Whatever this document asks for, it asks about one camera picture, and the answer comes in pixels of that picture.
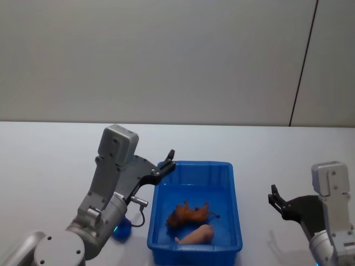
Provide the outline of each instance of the white tabletop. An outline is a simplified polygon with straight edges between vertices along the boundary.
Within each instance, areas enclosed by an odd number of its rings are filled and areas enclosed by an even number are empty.
[[[0,122],[0,253],[28,231],[65,229],[87,193],[107,124]],[[355,194],[355,129],[295,127],[123,125],[139,134],[136,154],[153,163],[175,149],[176,160],[227,161],[234,166],[243,249],[237,265],[314,265],[301,227],[268,204],[271,185],[282,197],[314,194],[311,166],[347,164]],[[151,202],[153,186],[138,196]],[[350,202],[351,220],[355,222]],[[152,266],[148,222],[124,244],[109,240],[87,265]],[[140,222],[138,206],[128,218]]]

